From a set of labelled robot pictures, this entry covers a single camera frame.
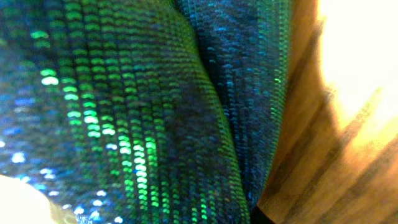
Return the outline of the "blue sequin fabric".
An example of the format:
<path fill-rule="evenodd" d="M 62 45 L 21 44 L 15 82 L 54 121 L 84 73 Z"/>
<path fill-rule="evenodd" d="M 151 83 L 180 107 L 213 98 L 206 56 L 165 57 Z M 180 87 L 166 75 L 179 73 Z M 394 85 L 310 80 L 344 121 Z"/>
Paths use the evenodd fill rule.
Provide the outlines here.
<path fill-rule="evenodd" d="M 290 1 L 3 0 L 1 174 L 78 223 L 251 223 Z"/>

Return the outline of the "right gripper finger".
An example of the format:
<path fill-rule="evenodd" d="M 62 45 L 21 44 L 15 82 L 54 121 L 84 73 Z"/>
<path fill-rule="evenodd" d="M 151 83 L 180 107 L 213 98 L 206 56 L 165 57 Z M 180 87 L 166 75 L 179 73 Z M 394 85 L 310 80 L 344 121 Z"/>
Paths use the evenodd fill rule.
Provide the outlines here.
<path fill-rule="evenodd" d="M 250 224 L 275 224 L 275 222 L 265 215 L 258 206 L 255 206 L 251 210 Z"/>

